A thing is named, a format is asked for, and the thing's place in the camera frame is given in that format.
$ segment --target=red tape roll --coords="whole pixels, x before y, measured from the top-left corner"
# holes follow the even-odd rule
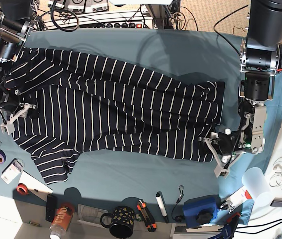
[[[24,185],[23,183],[19,183],[18,187],[17,187],[17,192],[23,196],[25,195],[29,195],[29,191],[26,185]]]

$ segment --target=bottle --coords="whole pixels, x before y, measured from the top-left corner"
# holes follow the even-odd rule
[[[50,226],[50,239],[61,239],[66,234],[74,212],[75,208],[70,203],[61,205]]]

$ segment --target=purple tape roll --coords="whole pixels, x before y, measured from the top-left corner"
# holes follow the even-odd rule
[[[4,164],[6,162],[6,154],[0,150],[0,164]]]

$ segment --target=shirt sleeve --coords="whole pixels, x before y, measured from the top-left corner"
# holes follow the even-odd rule
[[[31,154],[37,169],[47,184],[65,182],[72,172],[80,152],[63,141],[43,135],[22,136],[15,142]]]

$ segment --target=striped shirt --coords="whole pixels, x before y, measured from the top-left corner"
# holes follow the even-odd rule
[[[47,184],[64,182],[82,152],[109,149],[209,162],[197,138],[220,124],[225,84],[187,85],[127,62],[24,48],[6,82],[40,116],[18,118],[14,141]]]

